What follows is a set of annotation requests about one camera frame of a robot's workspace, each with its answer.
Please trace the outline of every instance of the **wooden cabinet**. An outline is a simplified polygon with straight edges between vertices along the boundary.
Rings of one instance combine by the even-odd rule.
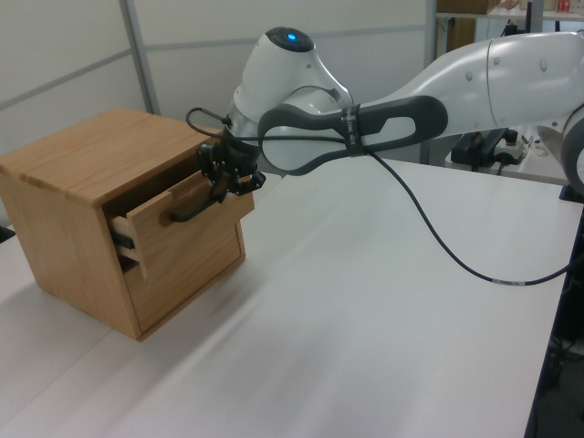
[[[37,283],[144,339],[238,266],[251,193],[170,220],[206,200],[205,140],[178,120],[113,109],[0,157],[0,195]]]

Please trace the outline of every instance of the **drawer handle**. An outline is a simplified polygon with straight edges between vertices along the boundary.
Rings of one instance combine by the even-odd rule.
[[[211,205],[213,205],[216,202],[217,202],[216,199],[209,199],[209,200],[205,201],[204,203],[202,203],[201,205],[199,205],[198,207],[192,209],[190,212],[171,213],[171,215],[170,215],[171,221],[173,221],[173,222],[187,222],[187,221],[193,219],[197,214],[204,212],[207,208],[209,208]]]

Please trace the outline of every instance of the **shelf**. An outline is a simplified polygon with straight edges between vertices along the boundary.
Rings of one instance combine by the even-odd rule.
[[[488,14],[456,14],[448,12],[439,12],[436,14],[439,18],[492,18],[500,20],[524,20],[527,10],[521,9],[519,5],[511,10],[496,7]],[[544,21],[584,21],[584,16],[580,14],[571,14],[569,12],[544,11]]]

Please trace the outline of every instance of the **white table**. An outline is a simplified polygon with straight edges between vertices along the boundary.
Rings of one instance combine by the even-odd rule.
[[[516,128],[516,130],[519,132],[519,138],[521,138],[522,135],[527,139],[533,137],[533,143],[527,148],[527,155],[524,157],[524,159],[517,165],[506,165],[501,171],[501,176],[519,178],[529,181],[540,181],[542,183],[567,185],[568,179],[566,178],[566,174],[564,173],[564,170],[562,169],[558,159],[550,150],[552,148],[557,149],[560,147],[558,144],[555,144],[557,140],[552,139],[551,137],[546,137],[545,140],[540,139],[536,126],[522,126]],[[549,147],[544,142],[549,141],[551,143],[553,140],[556,141],[553,145],[550,144]],[[479,167],[478,171],[480,173],[496,175],[500,165],[500,162],[495,162],[489,167]],[[471,166],[468,164],[453,162],[451,152],[444,160],[444,167],[463,171],[471,170]]]
[[[393,165],[471,266],[568,262],[581,205],[559,187]],[[243,227],[240,268],[143,343],[43,294],[17,240],[0,245],[0,437],[523,436],[562,277],[468,275],[371,158],[286,177]]]

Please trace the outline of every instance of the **white wall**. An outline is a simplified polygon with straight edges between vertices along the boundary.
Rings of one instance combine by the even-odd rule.
[[[147,46],[257,39],[277,26],[309,34],[425,25],[415,0],[132,0]]]
[[[118,0],[0,0],[0,154],[115,106],[144,110]]]

